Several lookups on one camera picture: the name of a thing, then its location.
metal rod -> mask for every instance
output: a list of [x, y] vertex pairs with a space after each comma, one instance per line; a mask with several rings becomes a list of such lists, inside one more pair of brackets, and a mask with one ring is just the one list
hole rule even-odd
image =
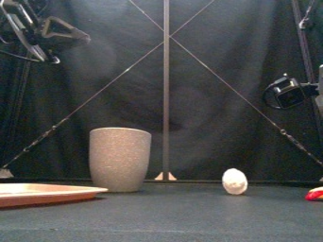
[[170, 0], [164, 0], [163, 180], [170, 179]]

plate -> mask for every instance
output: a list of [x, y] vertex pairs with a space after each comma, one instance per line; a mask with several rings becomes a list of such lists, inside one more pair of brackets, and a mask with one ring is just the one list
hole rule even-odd
[[105, 191], [89, 186], [4, 183], [0, 184], [0, 208], [92, 199]]

camera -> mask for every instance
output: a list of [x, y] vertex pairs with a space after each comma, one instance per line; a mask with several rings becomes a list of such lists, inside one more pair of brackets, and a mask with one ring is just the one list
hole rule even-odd
[[[276, 105], [272, 104], [272, 100], [268, 101], [268, 94], [274, 96]], [[286, 110], [302, 104], [312, 95], [318, 95], [318, 84], [299, 83], [295, 78], [290, 78], [284, 74], [267, 86], [263, 93], [263, 102], [270, 108]]]

white egg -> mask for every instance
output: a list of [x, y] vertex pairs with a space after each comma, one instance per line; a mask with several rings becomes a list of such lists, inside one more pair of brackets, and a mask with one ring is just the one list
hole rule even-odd
[[240, 170], [231, 168], [223, 173], [222, 184], [227, 193], [240, 195], [247, 190], [247, 177]]

black fabric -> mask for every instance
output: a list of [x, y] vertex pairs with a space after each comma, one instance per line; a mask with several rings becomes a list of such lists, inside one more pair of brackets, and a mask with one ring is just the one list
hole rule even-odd
[[322, 241], [320, 202], [308, 188], [144, 184], [69, 204], [3, 210], [1, 241]]
[[[32, 65], [3, 163], [115, 82], [11, 165], [16, 177], [88, 178], [88, 132], [100, 127], [151, 132], [148, 179], [163, 169], [163, 1], [132, 2], [51, 1], [43, 13], [92, 41], [63, 52], [60, 65]], [[262, 102], [284, 73], [306, 80], [291, 3], [215, 1], [190, 21], [208, 3], [171, 1], [171, 171], [182, 180], [219, 180], [236, 167], [250, 180], [318, 181], [322, 167], [236, 94], [320, 158], [311, 101], [283, 112]]]

